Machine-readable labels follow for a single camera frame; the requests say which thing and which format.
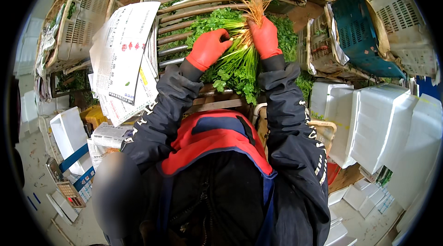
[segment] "hand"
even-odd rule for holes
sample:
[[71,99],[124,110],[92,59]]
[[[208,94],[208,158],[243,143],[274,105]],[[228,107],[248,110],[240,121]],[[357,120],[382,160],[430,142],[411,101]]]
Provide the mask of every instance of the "hand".
[[261,59],[270,58],[274,55],[282,54],[278,48],[277,28],[265,16],[261,18],[261,28],[253,21],[248,21],[251,28],[254,46],[260,54]]
[[225,29],[213,30],[203,33],[194,43],[191,53],[186,59],[194,67],[204,72],[209,66],[213,65],[220,56],[232,46],[229,40],[229,34]]

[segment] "black jacket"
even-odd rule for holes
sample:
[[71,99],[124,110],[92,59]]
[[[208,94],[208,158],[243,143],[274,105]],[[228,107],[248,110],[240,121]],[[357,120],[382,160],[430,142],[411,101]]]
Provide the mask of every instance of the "black jacket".
[[[262,60],[258,77],[268,103],[269,163],[275,177],[273,230],[274,245],[323,245],[329,233],[326,151],[309,127],[309,113],[295,79],[300,69],[285,63],[283,55]],[[143,180],[144,206],[126,244],[152,245],[158,216],[162,177],[155,164],[173,151],[183,113],[188,110],[203,84],[202,72],[185,61],[180,68],[168,66],[160,78],[156,103],[145,109],[134,124],[133,137],[121,151],[135,161]],[[263,177],[244,154],[222,152],[205,156],[174,179],[169,212],[170,243],[192,244],[187,227],[194,225],[194,237],[201,237],[207,210],[213,216],[212,244],[254,245],[264,219]],[[207,199],[202,201],[203,191]],[[121,239],[111,239],[113,246]]]

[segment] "teal plastic crate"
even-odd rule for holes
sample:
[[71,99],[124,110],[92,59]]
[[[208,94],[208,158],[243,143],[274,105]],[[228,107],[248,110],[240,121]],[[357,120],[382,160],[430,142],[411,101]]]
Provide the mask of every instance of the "teal plastic crate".
[[394,62],[379,57],[377,35],[365,0],[337,0],[332,10],[340,46],[351,64],[378,77],[406,78]]

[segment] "red vest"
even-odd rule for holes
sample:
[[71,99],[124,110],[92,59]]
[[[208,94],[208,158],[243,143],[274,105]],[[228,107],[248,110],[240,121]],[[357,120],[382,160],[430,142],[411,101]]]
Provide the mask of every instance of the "red vest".
[[200,157],[223,151],[244,153],[263,176],[272,178],[275,175],[254,126],[236,111],[217,109],[188,116],[182,120],[177,139],[171,146],[175,152],[157,166],[165,176],[177,174]]

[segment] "person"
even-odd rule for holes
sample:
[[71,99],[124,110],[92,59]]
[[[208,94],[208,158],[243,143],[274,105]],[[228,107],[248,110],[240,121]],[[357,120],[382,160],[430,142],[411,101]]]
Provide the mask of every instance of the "person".
[[182,120],[200,77],[232,44],[224,29],[202,34],[180,67],[166,67],[121,152],[97,169],[93,210],[110,245],[324,245],[326,150],[307,124],[299,66],[285,62],[277,28],[262,20],[248,24],[263,70],[269,162],[236,111]]

